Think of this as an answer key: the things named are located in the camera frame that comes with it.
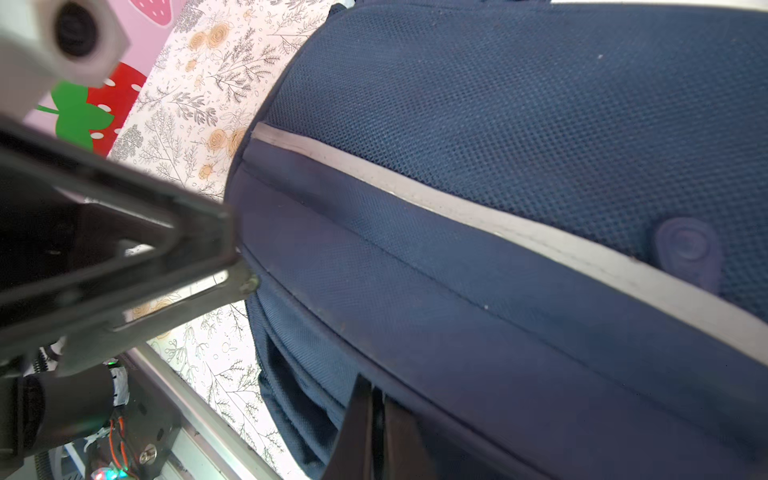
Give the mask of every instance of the blue fabric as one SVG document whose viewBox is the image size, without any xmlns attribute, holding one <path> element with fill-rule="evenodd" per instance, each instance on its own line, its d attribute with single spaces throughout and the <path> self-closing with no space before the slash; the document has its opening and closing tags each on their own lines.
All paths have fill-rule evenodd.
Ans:
<svg viewBox="0 0 768 480">
<path fill-rule="evenodd" d="M 573 331 L 564 328 L 571 318 L 568 313 L 584 309 L 595 318 L 592 326 L 599 338 L 611 328 L 619 337 L 626 326 L 623 316 L 639 313 L 637 333 L 624 333 L 630 340 L 624 346 L 640 351 L 640 346 L 654 348 L 653 340 L 659 337 L 653 330 L 660 318 L 666 318 L 663 314 L 525 249 L 384 194 L 392 202 L 387 204 L 380 195 L 362 189 L 357 180 L 342 176 L 346 180 L 331 181 L 341 174 L 325 167 L 327 172 L 318 175 L 317 169 L 309 168 L 314 162 L 304 158 L 301 164 L 298 155 L 259 150 L 258 143 L 246 149 L 229 186 L 230 202 L 245 225 L 245 254 L 254 265 L 258 262 L 260 272 L 279 279 L 293 301 L 308 310 L 297 325 L 308 329 L 307 324 L 320 322 L 313 328 L 330 328 L 362 352 L 371 365 L 358 360 L 355 366 L 374 383 L 381 384 L 381 372 L 387 372 L 401 382 L 400 389 L 415 390 L 435 408 L 555 477 L 742 478 L 746 474 L 743 451 L 724 445 L 716 436 L 501 316 L 506 310 L 515 319 L 539 319 L 555 338 Z M 390 243 L 402 245 L 397 255 L 354 231 L 367 227 L 371 234 L 377 230 L 371 227 L 376 223 L 380 223 L 379 233 L 389 231 Z M 434 240 L 424 243 L 425 236 Z M 424 265 L 417 268 L 407 256 L 398 256 L 402 250 L 430 247 L 452 249 L 454 261 L 447 265 L 452 265 L 454 278 L 465 277 L 463 288 L 477 283 L 478 291 L 488 289 L 488 309 L 441 281 L 446 278 L 423 272 Z M 476 260 L 482 260 L 482 265 L 472 266 Z M 484 268 L 494 262 L 502 268 Z M 434 267 L 445 273 L 441 263 Z M 537 291 L 538 297 L 526 298 Z M 573 303 L 571 291 L 582 300 Z M 264 290 L 259 295 L 273 293 Z M 560 309 L 559 319 L 548 319 L 551 305 Z M 292 322 L 290 318 L 276 312 L 268 321 L 278 330 L 283 328 L 281 323 Z M 644 323 L 647 329 L 641 328 Z M 668 327 L 677 325 L 676 320 L 667 319 Z M 675 333 L 674 328 L 663 331 Z M 713 347 L 715 355 L 720 352 L 738 362 L 740 368 L 732 373 L 745 378 L 734 381 L 734 387 L 749 387 L 750 380 L 765 385 L 763 370 L 750 369 L 748 362 L 729 355 L 728 349 L 707 343 L 706 337 L 690 329 L 677 335 L 684 336 L 670 342 L 671 346 L 684 348 L 687 342 L 697 342 L 704 350 Z M 327 340 L 324 351 L 338 349 L 340 341 Z M 610 347 L 611 342 L 593 343 L 606 345 Z M 668 354 L 666 349 L 663 346 L 660 352 Z M 649 358 L 653 353 L 646 352 Z M 645 360 L 641 358 L 635 366 Z M 667 367 L 675 369 L 686 361 L 678 359 Z M 339 363 L 322 352 L 313 362 L 312 367 L 327 372 L 335 372 Z M 650 373 L 657 374 L 652 368 L 637 371 L 639 376 Z M 713 391 L 705 382 L 693 380 L 695 376 L 687 380 L 690 388 Z M 351 388 L 351 379 L 345 381 Z M 401 400 L 392 387 L 385 391 Z M 302 434 L 311 437 L 311 432 Z"/>
<path fill-rule="evenodd" d="M 320 29 L 266 122 L 648 263 L 695 217 L 722 297 L 768 319 L 768 16 L 387 3 Z"/>
</svg>

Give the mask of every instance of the floral tablecloth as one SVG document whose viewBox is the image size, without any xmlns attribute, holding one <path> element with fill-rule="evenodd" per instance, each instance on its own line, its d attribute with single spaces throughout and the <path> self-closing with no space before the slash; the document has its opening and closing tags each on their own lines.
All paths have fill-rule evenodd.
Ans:
<svg viewBox="0 0 768 480">
<path fill-rule="evenodd" d="M 187 0 L 109 158 L 214 200 L 250 120 L 333 0 Z M 161 308 L 209 279 L 134 310 Z M 242 302 L 150 345 L 286 480 L 305 478 L 260 397 Z"/>
</svg>

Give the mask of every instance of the navy blue bag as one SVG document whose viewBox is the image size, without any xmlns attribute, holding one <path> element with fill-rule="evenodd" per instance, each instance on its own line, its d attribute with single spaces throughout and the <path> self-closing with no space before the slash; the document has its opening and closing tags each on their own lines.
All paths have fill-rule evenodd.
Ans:
<svg viewBox="0 0 768 480">
<path fill-rule="evenodd" d="M 768 13 L 332 9 L 226 194 L 291 453 L 361 376 L 438 478 L 762 478 L 767 161 Z"/>
</svg>

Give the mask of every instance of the white plastic part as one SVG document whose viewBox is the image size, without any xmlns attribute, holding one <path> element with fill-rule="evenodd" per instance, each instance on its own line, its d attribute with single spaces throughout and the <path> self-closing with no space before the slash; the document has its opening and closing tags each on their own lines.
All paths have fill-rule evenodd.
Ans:
<svg viewBox="0 0 768 480">
<path fill-rule="evenodd" d="M 98 30 L 93 52 L 80 58 L 66 55 L 56 42 L 56 20 L 70 2 L 88 10 Z M 0 0 L 0 114 L 22 119 L 59 79 L 102 86 L 127 47 L 105 0 Z"/>
</svg>

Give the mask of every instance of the reflective strip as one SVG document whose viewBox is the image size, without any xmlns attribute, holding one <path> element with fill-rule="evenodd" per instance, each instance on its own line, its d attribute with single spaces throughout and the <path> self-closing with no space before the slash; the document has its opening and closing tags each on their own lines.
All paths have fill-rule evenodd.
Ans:
<svg viewBox="0 0 768 480">
<path fill-rule="evenodd" d="M 677 5 L 683 7 L 738 8 L 768 12 L 768 0 L 551 0 L 552 3 L 613 3 L 616 5 Z"/>
<path fill-rule="evenodd" d="M 411 204 L 590 276 L 768 366 L 768 324 L 652 266 L 557 228 L 454 197 L 320 141 L 259 123 L 253 138 L 302 154 Z"/>
</svg>

